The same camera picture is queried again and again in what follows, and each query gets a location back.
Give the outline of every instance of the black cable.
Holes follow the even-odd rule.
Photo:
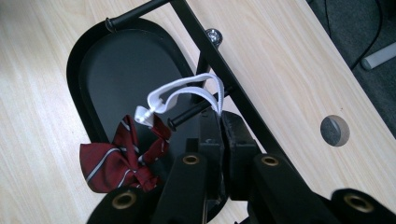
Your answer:
[[[382,15],[382,8],[381,5],[379,4],[378,0],[375,0],[376,6],[378,7],[378,12],[379,12],[379,23],[378,23],[378,29],[376,30],[376,34],[375,37],[373,38],[372,42],[370,43],[370,45],[366,48],[366,50],[361,54],[361,56],[359,56],[359,58],[351,65],[349,66],[349,69],[352,71],[353,69],[355,69],[355,67],[359,64],[359,62],[361,61],[361,59],[363,59],[363,57],[367,54],[367,52],[370,50],[370,48],[373,46],[373,44],[375,43],[375,41],[378,39],[379,37],[379,33],[381,33],[382,30],[382,23],[383,23],[383,15]],[[330,29],[330,20],[329,20],[329,15],[327,12],[327,0],[324,0],[324,9],[325,9],[325,14],[326,14],[326,20],[327,20],[327,27],[329,29],[329,37],[332,38],[332,30]]]

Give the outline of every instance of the white plastic object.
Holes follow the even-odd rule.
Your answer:
[[[366,70],[371,70],[394,57],[396,57],[396,42],[363,58],[361,60],[361,66]]]
[[[173,92],[165,103],[163,103],[163,99],[160,97],[162,94],[170,91],[174,88],[192,83],[192,82],[202,82],[207,79],[213,78],[217,84],[218,88],[218,96],[219,100],[217,101],[216,98],[207,90],[200,88],[200,87],[184,87],[175,92]],[[194,77],[184,77],[168,84],[165,84],[158,88],[155,91],[152,91],[148,94],[148,106],[149,109],[139,105],[134,112],[134,120],[140,124],[147,125],[152,127],[154,125],[154,113],[163,114],[172,107],[174,107],[177,103],[177,97],[183,93],[192,93],[199,95],[206,99],[211,105],[213,110],[215,110],[219,116],[221,116],[222,105],[224,101],[224,85],[222,81],[213,74],[210,73],[203,73],[201,75],[197,75]]]

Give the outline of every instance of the red fabric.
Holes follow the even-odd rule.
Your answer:
[[[81,144],[79,159],[88,186],[98,193],[107,193],[121,186],[141,188],[143,191],[154,189],[160,179],[151,173],[146,164],[166,154],[171,132],[155,115],[151,130],[159,138],[143,155],[139,154],[134,122],[129,115],[119,124],[113,144]]]

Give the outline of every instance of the white strap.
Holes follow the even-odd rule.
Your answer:
[[[160,98],[160,96],[162,94],[166,93],[167,91],[172,90],[173,88],[180,87],[180,86],[186,85],[188,83],[192,83],[192,82],[205,81],[210,78],[213,78],[217,84],[219,101],[217,101],[216,98],[209,91],[207,91],[203,88],[200,88],[200,87],[181,88],[181,89],[173,92],[168,97],[165,104],[163,104],[163,99]],[[222,105],[223,105],[223,100],[224,100],[224,85],[223,85],[222,81],[216,75],[209,74],[209,73],[203,73],[201,75],[197,75],[194,77],[185,77],[185,78],[175,80],[173,82],[170,82],[168,84],[161,86],[160,88],[158,88],[155,91],[152,91],[148,95],[149,109],[146,109],[145,107],[139,105],[136,108],[136,111],[134,112],[134,120],[138,123],[152,127],[154,125],[153,114],[154,113],[163,114],[166,111],[168,111],[169,109],[171,109],[172,107],[174,107],[177,103],[177,97],[180,94],[184,94],[184,93],[192,93],[192,94],[196,94],[196,95],[203,97],[212,105],[213,110],[215,110],[219,116],[221,115]]]

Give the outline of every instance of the light wood surface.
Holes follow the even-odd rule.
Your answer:
[[[67,88],[67,57],[97,22],[144,2],[0,0],[0,223],[83,223],[103,198],[80,171],[89,138]],[[361,189],[395,212],[395,139],[305,0],[188,2],[205,28],[222,31],[220,52],[313,191]],[[145,18],[195,67],[198,50],[169,5]],[[320,136],[328,115],[349,126],[342,147]],[[245,207],[230,203],[213,223],[241,221]]]

